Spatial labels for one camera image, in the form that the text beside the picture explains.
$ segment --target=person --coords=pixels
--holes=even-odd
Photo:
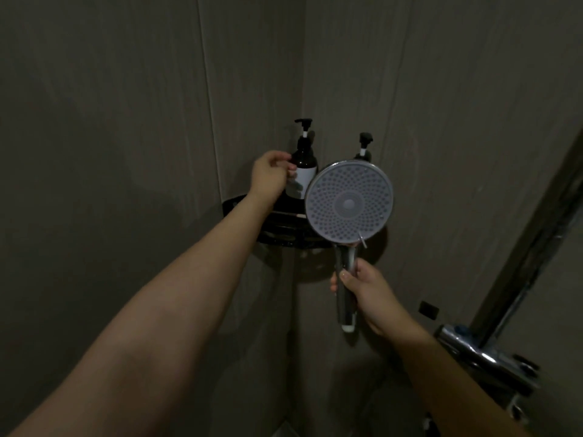
[[[263,220],[295,174],[290,158],[270,151],[255,161],[247,196],[134,295],[11,437],[143,436],[163,425],[221,323]],[[526,435],[412,319],[377,269],[359,259],[356,276],[343,271],[340,279],[400,353],[442,435]],[[333,276],[332,290],[337,282]]]

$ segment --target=white label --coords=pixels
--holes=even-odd
[[[316,170],[317,167],[298,168],[296,170],[297,176],[293,179],[288,179],[286,194],[291,198],[303,199],[310,181],[316,176]]]

